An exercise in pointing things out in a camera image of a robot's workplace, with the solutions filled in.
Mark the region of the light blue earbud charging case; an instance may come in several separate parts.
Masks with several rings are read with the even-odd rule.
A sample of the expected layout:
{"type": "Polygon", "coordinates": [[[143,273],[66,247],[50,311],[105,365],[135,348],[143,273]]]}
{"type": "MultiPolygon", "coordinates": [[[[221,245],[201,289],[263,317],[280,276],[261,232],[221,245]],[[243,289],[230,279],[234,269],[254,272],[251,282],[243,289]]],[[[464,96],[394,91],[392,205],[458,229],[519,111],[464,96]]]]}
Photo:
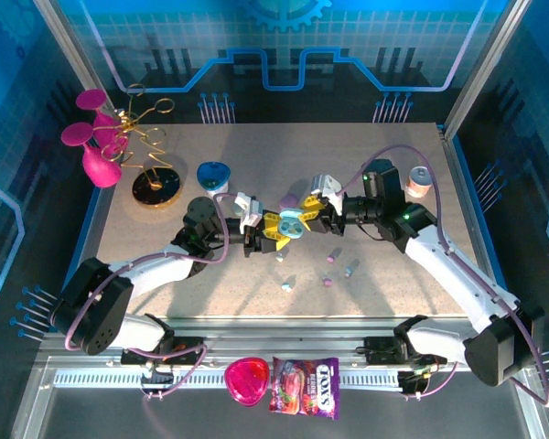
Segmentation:
{"type": "Polygon", "coordinates": [[[301,238],[306,229],[300,218],[302,214],[301,209],[283,209],[279,213],[278,232],[291,240],[301,238]]]}

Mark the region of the small tin can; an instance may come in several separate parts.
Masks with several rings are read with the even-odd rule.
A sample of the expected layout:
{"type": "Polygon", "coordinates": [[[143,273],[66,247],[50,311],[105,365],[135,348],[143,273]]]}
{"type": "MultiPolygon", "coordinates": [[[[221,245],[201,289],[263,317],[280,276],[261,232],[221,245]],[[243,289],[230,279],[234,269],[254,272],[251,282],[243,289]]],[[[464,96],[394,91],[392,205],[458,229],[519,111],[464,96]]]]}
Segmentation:
{"type": "Polygon", "coordinates": [[[425,166],[415,166],[408,175],[405,190],[413,198],[423,198],[428,194],[432,186],[433,179],[428,168],[425,166]]]}

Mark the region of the blue heart-shaped container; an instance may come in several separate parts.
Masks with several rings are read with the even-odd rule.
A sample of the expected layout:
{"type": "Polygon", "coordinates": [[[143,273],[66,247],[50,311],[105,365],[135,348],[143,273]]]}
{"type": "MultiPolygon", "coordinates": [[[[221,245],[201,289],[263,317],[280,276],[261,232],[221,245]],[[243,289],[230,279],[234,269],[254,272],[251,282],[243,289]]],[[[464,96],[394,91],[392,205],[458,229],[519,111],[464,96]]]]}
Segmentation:
{"type": "Polygon", "coordinates": [[[228,192],[231,170],[222,162],[200,164],[196,176],[198,183],[210,197],[228,192]]]}

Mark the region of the magenta wine glass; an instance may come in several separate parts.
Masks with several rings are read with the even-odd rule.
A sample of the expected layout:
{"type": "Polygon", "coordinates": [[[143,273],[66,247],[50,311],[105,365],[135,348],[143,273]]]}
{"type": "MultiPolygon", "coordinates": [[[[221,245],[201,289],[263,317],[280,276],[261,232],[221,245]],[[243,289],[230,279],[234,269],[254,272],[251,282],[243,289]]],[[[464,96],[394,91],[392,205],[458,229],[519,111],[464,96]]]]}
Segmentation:
{"type": "Polygon", "coordinates": [[[122,177],[122,170],[117,162],[109,161],[102,155],[102,150],[90,145],[93,127],[89,123],[72,123],[61,133],[60,139],[69,147],[83,148],[82,166],[85,174],[98,188],[116,185],[122,177]]]}
{"type": "Polygon", "coordinates": [[[83,91],[76,99],[76,105],[80,109],[95,111],[92,136],[101,148],[102,156],[113,160],[124,152],[128,140],[120,128],[120,121],[103,112],[105,103],[106,94],[100,89],[83,91]]]}

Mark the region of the pink translucent plastic bowl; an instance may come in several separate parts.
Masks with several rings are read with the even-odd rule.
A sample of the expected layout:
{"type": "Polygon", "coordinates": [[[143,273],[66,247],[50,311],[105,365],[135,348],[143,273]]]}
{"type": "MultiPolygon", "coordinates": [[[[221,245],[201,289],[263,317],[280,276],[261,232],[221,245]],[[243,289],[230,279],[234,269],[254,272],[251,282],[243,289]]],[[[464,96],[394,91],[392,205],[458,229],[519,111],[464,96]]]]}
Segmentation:
{"type": "Polygon", "coordinates": [[[253,407],[266,394],[270,380],[269,364],[257,357],[238,359],[224,372],[231,397],[245,407],[253,407]]]}

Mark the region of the small black controller board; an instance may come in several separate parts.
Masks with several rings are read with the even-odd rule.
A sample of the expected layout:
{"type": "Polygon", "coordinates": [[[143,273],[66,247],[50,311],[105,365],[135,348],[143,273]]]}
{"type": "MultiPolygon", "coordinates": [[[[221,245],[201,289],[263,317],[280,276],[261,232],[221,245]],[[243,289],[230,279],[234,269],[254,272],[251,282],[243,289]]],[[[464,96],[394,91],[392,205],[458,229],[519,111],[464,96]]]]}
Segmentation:
{"type": "Polygon", "coordinates": [[[417,398],[428,391],[432,373],[426,370],[408,370],[397,373],[398,386],[405,398],[417,398]]]}
{"type": "Polygon", "coordinates": [[[150,370],[140,378],[140,389],[148,401],[162,400],[175,385],[175,375],[172,372],[150,370]]]}

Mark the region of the purple candy bag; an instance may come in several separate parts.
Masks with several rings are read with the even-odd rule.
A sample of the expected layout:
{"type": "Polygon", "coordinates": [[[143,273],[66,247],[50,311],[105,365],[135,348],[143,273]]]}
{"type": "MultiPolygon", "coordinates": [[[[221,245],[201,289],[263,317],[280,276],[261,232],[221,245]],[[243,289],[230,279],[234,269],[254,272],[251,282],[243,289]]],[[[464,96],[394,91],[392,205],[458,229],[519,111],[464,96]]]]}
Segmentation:
{"type": "Polygon", "coordinates": [[[273,367],[270,412],[338,420],[338,358],[273,357],[273,367]]]}

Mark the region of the aluminium table edge rail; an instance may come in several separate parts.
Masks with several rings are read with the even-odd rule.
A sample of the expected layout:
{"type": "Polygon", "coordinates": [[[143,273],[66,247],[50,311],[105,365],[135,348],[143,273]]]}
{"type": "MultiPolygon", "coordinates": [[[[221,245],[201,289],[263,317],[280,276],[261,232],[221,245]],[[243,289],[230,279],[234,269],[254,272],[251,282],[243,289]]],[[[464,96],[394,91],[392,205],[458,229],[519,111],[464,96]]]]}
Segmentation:
{"type": "Polygon", "coordinates": [[[479,204],[474,180],[470,174],[468,161],[464,155],[458,137],[446,136],[443,124],[438,124],[437,130],[443,141],[443,148],[450,168],[454,186],[460,202],[472,249],[477,259],[477,265],[491,279],[506,288],[506,280],[501,270],[500,262],[495,252],[490,231],[485,220],[482,207],[479,204]]]}

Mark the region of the long aluminium mounting rail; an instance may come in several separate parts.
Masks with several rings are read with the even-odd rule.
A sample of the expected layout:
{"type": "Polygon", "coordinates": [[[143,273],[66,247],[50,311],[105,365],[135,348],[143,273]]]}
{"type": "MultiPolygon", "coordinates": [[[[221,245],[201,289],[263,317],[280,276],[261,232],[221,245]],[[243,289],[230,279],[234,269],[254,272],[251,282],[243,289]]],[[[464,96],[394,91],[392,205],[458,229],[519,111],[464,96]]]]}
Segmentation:
{"type": "MultiPolygon", "coordinates": [[[[373,318],[180,318],[161,319],[175,331],[176,337],[202,337],[200,362],[205,367],[224,367],[246,357],[270,359],[318,359],[336,357],[347,367],[359,366],[411,369],[416,365],[368,365],[357,351],[366,337],[392,337],[394,329],[407,319],[373,318]]],[[[466,332],[471,324],[465,319],[431,318],[454,332],[466,332]]],[[[100,354],[126,350],[108,348],[100,354]]],[[[147,361],[142,367],[169,369],[181,366],[147,361]]]]}

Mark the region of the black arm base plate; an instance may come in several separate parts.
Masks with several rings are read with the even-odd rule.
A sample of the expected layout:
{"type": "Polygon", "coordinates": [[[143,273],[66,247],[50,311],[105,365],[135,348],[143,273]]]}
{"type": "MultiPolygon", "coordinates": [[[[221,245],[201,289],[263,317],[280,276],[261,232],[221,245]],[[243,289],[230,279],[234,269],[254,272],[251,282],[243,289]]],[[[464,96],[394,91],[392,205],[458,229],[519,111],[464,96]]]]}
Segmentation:
{"type": "Polygon", "coordinates": [[[421,354],[404,340],[392,337],[366,337],[363,345],[357,348],[368,365],[439,365],[445,366],[447,360],[432,354],[421,354]]]}
{"type": "Polygon", "coordinates": [[[180,353],[188,348],[194,348],[203,342],[202,337],[165,337],[152,351],[153,354],[160,355],[160,359],[149,358],[128,350],[122,353],[120,362],[123,366],[144,366],[147,361],[153,361],[155,364],[161,365],[192,366],[200,357],[199,348],[177,357],[170,357],[169,355],[180,353]]]}

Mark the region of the aluminium frame post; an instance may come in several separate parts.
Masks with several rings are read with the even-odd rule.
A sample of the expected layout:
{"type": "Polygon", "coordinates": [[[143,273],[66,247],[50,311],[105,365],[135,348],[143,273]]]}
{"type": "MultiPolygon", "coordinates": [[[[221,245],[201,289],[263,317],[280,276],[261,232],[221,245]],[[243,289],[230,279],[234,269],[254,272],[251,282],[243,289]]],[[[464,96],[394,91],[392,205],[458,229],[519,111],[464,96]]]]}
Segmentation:
{"type": "Polygon", "coordinates": [[[443,128],[443,136],[452,141],[501,56],[511,41],[533,0],[508,0],[500,19],[493,28],[484,49],[481,51],[468,80],[458,95],[443,128]]]}
{"type": "Polygon", "coordinates": [[[59,78],[65,85],[73,86],[75,91],[103,91],[103,108],[109,110],[110,98],[59,0],[32,0],[32,3],[56,43],[56,51],[59,53],[59,78]]]}

